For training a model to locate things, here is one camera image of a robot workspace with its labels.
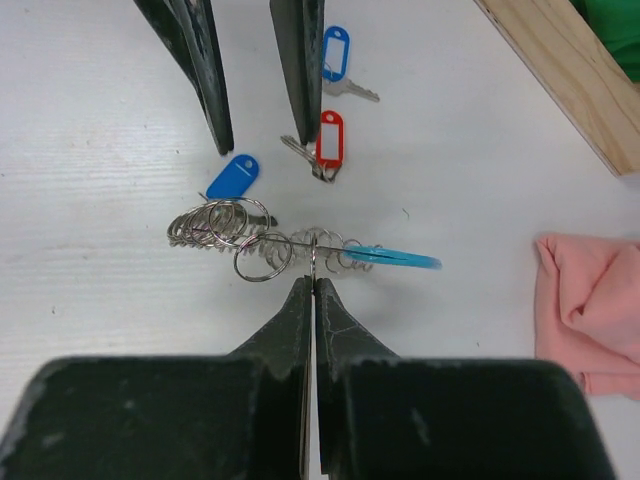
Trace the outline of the key with blue window tag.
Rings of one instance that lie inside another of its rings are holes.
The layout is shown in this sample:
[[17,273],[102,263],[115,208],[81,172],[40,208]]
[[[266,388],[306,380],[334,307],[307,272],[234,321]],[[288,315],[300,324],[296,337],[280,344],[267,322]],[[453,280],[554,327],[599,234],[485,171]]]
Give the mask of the key with blue window tag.
[[323,92],[334,97],[352,94],[379,103],[377,93],[361,87],[348,77],[351,37],[338,25],[329,26],[323,37],[322,81]]

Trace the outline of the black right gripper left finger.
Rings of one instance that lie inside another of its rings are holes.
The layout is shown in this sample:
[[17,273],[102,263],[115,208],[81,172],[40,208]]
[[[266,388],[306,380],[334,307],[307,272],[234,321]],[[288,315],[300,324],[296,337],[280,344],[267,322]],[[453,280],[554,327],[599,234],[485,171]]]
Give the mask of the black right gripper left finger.
[[26,386],[5,479],[305,479],[312,282],[220,356],[67,356]]

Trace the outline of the key with red tag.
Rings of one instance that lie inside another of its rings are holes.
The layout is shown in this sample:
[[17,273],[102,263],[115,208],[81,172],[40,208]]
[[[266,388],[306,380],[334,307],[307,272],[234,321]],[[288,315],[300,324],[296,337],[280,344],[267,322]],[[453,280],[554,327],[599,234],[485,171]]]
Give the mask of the key with red tag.
[[335,110],[325,110],[321,114],[320,131],[312,150],[301,145],[290,135],[283,135],[280,140],[307,161],[316,179],[333,184],[344,164],[344,134],[343,117]]

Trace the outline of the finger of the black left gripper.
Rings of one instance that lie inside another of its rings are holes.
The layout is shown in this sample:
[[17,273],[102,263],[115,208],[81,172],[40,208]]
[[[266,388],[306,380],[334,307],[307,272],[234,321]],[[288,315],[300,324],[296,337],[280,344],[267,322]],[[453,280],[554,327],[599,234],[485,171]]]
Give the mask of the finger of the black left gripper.
[[234,150],[226,80],[212,5],[203,0],[135,0],[193,86],[219,153]]
[[320,131],[325,2],[270,0],[285,85],[302,145]]

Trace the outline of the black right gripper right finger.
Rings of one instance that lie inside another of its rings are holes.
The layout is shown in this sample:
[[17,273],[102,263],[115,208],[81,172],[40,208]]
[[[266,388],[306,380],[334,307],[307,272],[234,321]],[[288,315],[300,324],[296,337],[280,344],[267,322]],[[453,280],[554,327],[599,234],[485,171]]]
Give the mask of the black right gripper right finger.
[[559,365],[403,358],[314,285],[322,472],[332,479],[611,479],[587,402]]

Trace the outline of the key with solid blue tag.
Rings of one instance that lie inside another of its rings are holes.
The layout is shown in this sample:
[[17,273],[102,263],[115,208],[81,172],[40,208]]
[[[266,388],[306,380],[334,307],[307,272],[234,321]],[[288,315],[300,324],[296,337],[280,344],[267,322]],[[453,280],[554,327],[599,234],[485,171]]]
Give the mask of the key with solid blue tag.
[[[200,197],[206,202],[231,197],[242,197],[251,187],[260,173],[257,160],[248,154],[235,156],[212,181],[205,193]],[[241,206],[223,206],[214,210],[214,219],[222,218],[224,222],[247,218],[251,225],[265,225],[262,215],[249,215],[241,212]]]

